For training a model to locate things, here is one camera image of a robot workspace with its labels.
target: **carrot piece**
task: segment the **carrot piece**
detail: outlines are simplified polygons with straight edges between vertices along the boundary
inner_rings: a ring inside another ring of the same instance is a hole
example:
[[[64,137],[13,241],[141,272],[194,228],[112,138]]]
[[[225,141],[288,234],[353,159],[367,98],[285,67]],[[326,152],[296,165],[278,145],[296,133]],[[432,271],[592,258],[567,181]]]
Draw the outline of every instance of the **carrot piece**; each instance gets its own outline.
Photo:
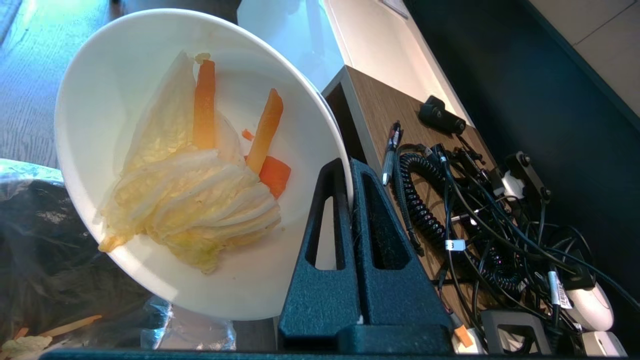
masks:
[[[204,60],[198,71],[198,84],[193,101],[193,144],[198,149],[213,149],[215,141],[216,64]]]
[[[66,334],[70,331],[76,330],[76,329],[80,329],[83,326],[87,326],[90,323],[98,320],[102,318],[102,315],[93,315],[93,316],[89,316],[88,318],[84,318],[82,320],[78,320],[76,322],[72,322],[72,323],[68,323],[66,325],[62,325],[60,327],[57,327],[55,329],[51,329],[49,331],[45,331],[43,333],[40,334],[40,336],[42,337],[54,337],[54,336],[58,336],[58,335],[62,335],[62,334]]]
[[[291,168],[282,161],[267,156],[260,170],[260,181],[269,187],[274,198],[279,198],[287,188],[287,182],[291,175]]]
[[[27,332],[29,332],[29,328],[28,327],[23,327],[20,330],[18,330],[18,332],[15,333],[15,336],[13,337],[14,340],[18,340],[19,338],[25,336],[27,334]]]
[[[276,89],[271,89],[267,104],[264,106],[264,111],[258,123],[258,130],[255,132],[255,139],[246,159],[246,165],[256,174],[260,173],[262,163],[267,157],[273,135],[275,135],[280,124],[283,110],[282,98],[278,95]]]
[[[251,134],[251,131],[247,129],[242,130],[242,137],[249,141],[252,141],[255,138],[255,136]]]

